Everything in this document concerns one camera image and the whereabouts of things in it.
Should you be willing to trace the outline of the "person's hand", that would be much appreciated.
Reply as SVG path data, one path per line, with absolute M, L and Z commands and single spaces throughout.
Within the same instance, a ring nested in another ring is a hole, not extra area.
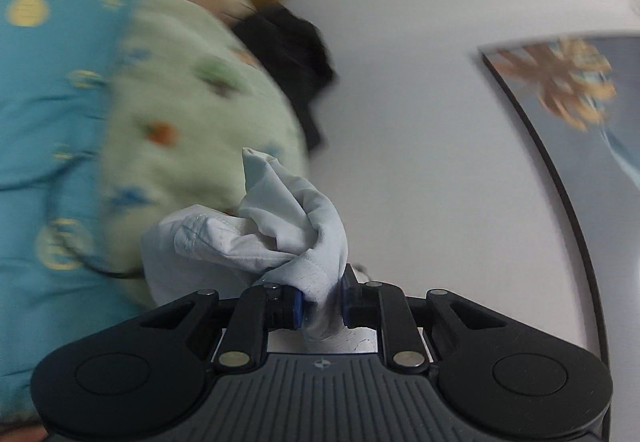
M 42 425 L 11 428 L 0 434 L 0 442 L 43 442 L 47 430 Z

